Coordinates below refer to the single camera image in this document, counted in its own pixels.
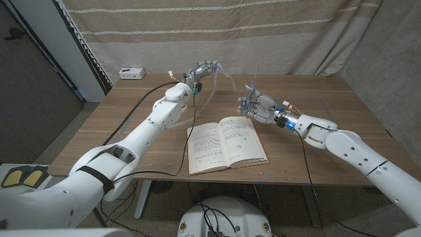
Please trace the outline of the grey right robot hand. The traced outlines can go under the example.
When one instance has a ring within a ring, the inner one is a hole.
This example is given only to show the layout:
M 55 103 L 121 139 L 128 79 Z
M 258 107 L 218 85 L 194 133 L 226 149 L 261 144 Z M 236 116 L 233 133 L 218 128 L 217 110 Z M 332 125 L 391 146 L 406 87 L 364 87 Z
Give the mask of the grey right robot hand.
M 270 96 L 256 89 L 255 82 L 251 86 L 246 85 L 245 88 L 249 91 L 249 94 L 247 97 L 238 99 L 240 102 L 237 108 L 238 113 L 253 117 L 264 124 L 276 124 L 280 128 L 295 129 L 300 114 L 292 109 L 277 105 Z

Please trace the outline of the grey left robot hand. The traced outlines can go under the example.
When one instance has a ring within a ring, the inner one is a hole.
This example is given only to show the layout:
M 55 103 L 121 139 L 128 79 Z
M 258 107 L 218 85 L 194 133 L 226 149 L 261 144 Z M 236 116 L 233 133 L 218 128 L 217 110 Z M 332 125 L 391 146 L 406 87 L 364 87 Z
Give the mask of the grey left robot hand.
M 208 75 L 215 74 L 217 70 L 218 61 L 199 62 L 190 71 L 183 73 L 183 83 L 191 88 L 193 94 L 197 94 L 202 88 L 201 80 Z

